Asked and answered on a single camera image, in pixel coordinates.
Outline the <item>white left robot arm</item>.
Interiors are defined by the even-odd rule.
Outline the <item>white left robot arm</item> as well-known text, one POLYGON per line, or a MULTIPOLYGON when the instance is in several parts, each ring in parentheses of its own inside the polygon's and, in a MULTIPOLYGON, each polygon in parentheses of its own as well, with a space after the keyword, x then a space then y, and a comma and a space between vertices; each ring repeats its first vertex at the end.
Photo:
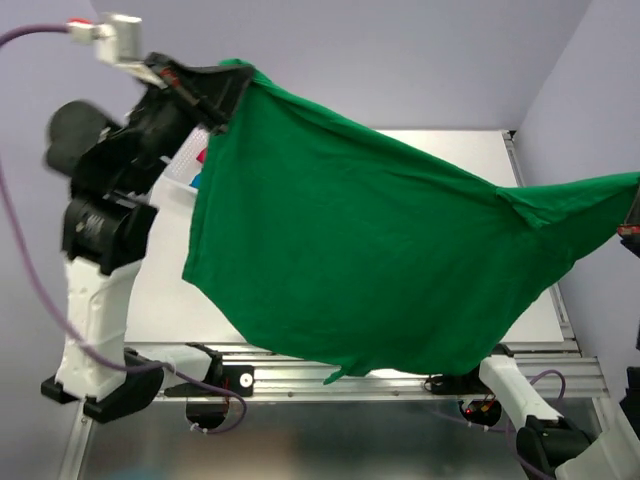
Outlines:
POLYGON ((60 404, 81 402, 101 424, 145 409, 162 392, 211 396, 217 404, 189 407, 187 420, 204 434, 226 432, 246 415, 252 368, 228 367, 198 343, 140 351, 124 338, 157 215, 147 195, 193 130, 225 132, 254 69, 189 67, 152 53, 133 74, 145 93, 125 123, 84 100, 49 122, 46 163, 70 182, 62 233, 68 307, 63 357, 41 391, 60 404))

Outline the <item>green t shirt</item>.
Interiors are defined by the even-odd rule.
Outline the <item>green t shirt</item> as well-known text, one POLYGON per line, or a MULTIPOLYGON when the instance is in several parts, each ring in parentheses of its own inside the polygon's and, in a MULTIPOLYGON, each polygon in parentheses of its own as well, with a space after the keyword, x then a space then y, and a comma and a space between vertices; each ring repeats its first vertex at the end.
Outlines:
POLYGON ((501 187, 254 76, 201 172, 183 278, 250 344, 329 364, 462 375, 551 285, 501 187))

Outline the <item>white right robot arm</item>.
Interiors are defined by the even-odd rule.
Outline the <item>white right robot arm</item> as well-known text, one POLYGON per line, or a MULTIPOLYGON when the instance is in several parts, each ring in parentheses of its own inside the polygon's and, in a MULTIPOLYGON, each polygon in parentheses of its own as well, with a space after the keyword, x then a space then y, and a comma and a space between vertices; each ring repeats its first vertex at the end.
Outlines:
MULTIPOLYGON (((561 186, 549 208, 517 200, 533 227, 545 259, 534 263, 540 285, 564 276, 581 258, 612 236, 639 252, 639 178, 621 175, 620 186, 604 179, 561 186)), ((475 356, 460 366, 463 384, 493 393, 516 431, 519 462, 531 479, 636 479, 639 476, 639 369, 626 370, 627 387, 608 427, 595 439, 560 414, 534 389, 516 361, 505 354, 475 356)))

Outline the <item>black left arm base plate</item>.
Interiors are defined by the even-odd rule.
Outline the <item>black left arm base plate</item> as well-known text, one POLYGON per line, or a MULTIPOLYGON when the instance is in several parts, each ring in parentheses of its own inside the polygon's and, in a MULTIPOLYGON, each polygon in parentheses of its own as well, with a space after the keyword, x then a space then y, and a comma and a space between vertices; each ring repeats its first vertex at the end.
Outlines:
MULTIPOLYGON (((204 383, 213 385, 239 394, 242 397, 251 397, 254 389, 255 368, 252 365, 230 365, 221 363, 217 367, 211 367, 203 379, 204 383)), ((180 380, 176 386, 164 389, 167 397, 205 397, 213 396, 213 393, 180 380)))

